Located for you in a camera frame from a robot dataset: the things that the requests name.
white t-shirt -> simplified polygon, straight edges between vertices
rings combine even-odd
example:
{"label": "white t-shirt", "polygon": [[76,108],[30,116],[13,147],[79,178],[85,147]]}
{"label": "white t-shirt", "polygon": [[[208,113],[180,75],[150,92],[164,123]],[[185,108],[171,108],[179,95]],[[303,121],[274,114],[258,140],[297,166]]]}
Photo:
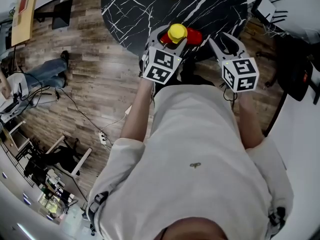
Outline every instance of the white t-shirt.
{"label": "white t-shirt", "polygon": [[1,90],[4,86],[3,83],[0,83],[0,112],[5,110],[8,106],[10,106],[14,102],[14,94],[22,93],[22,97],[29,94],[29,89],[26,81],[26,77],[23,73],[14,73],[7,78],[10,87],[11,93],[10,97],[6,99]]}
{"label": "white t-shirt", "polygon": [[[89,204],[96,194],[110,192],[94,219],[105,239],[153,240],[189,217],[217,223],[229,240],[265,239],[279,195],[272,175],[289,199],[283,205],[290,213],[293,194],[278,151],[268,138],[244,149],[220,90],[168,86],[155,96],[154,111],[146,145],[118,139],[91,190]],[[266,159],[262,166],[255,164],[256,156]]]}

yellow cap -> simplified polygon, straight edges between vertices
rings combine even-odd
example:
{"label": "yellow cap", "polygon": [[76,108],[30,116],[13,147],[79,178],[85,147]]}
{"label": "yellow cap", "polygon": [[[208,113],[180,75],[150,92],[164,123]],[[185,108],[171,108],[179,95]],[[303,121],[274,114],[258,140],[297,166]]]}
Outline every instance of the yellow cap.
{"label": "yellow cap", "polygon": [[186,38],[187,35],[187,28],[182,24],[173,24],[168,31],[168,36],[174,44],[179,43],[180,40]]}

black and white marker cube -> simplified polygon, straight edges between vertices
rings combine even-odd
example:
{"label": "black and white marker cube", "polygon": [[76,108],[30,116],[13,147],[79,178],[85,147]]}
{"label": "black and white marker cube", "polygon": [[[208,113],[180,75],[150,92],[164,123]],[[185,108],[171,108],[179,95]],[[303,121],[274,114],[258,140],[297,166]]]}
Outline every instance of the black and white marker cube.
{"label": "black and white marker cube", "polygon": [[255,59],[224,60],[222,62],[222,78],[234,93],[255,90],[259,79],[259,70]]}
{"label": "black and white marker cube", "polygon": [[182,61],[180,57],[153,46],[149,47],[142,60],[142,77],[163,85],[169,81]]}

wooden floor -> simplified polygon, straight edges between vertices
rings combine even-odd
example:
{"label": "wooden floor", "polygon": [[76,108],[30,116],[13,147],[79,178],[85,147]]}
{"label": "wooden floor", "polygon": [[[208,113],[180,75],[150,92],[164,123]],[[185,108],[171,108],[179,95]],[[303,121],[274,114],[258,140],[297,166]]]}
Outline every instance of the wooden floor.
{"label": "wooden floor", "polygon": [[[52,2],[40,11],[52,11],[57,3],[58,1]],[[268,45],[273,46],[273,40],[263,35],[263,28],[249,23],[245,31],[241,34],[241,39],[252,56],[261,50],[272,53]],[[58,58],[63,50],[70,53],[68,85],[64,90],[73,98],[78,108],[99,128],[123,118],[137,91],[140,71],[138,59],[119,45],[106,29],[101,16],[100,0],[73,0],[69,27],[51,30],[51,20],[46,19],[43,23],[35,20],[33,37],[17,54],[17,59],[24,60],[25,69],[30,70],[47,60]],[[254,99],[261,128],[265,130],[277,109],[282,90],[278,84],[264,89],[264,83],[275,72],[275,65],[263,58],[256,61],[260,80]],[[197,74],[215,83],[222,83],[219,71],[214,60],[206,60],[198,64]],[[89,194],[107,163],[109,151],[100,144],[98,129],[77,111],[68,97],[61,91],[60,93],[59,102],[25,111],[22,115],[26,120],[23,130],[28,137],[40,140],[40,146],[46,149],[61,135],[69,137],[71,143],[74,138],[78,138],[79,152],[91,147],[91,156],[80,169],[80,176],[77,178],[80,188]],[[152,109],[149,126],[153,119]],[[122,121],[106,129],[105,133],[112,142],[119,137],[123,123]]]}

round table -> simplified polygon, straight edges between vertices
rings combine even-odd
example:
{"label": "round table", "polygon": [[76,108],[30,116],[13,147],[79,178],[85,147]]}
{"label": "round table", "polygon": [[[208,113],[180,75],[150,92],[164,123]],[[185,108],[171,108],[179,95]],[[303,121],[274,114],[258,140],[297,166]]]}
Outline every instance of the round table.
{"label": "round table", "polygon": [[247,0],[101,0],[101,13],[112,36],[138,56],[151,31],[163,25],[182,23],[199,30],[201,46],[186,46],[181,57],[201,61],[214,55],[209,38],[217,38],[220,32],[240,34],[248,5]]}

